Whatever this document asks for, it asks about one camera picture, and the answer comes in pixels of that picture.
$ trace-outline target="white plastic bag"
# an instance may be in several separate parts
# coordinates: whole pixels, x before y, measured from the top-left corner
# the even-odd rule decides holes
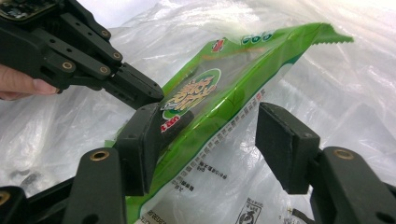
[[[329,21],[355,43],[309,49],[264,100],[311,127],[322,147],[357,151],[383,181],[396,185],[395,16],[390,1],[163,0],[112,29],[111,41],[125,62],[163,85],[209,40]],[[134,113],[104,91],[81,87],[0,102],[0,112],[0,186],[23,186],[29,195],[73,176],[79,157],[113,138]],[[225,183],[194,171],[187,177],[197,186],[194,193],[165,195],[142,210],[144,218],[238,223],[248,203],[260,207],[255,223],[290,221],[292,208],[313,218],[309,197],[282,191],[254,147],[256,122],[250,113],[207,156],[206,163],[231,174]]]

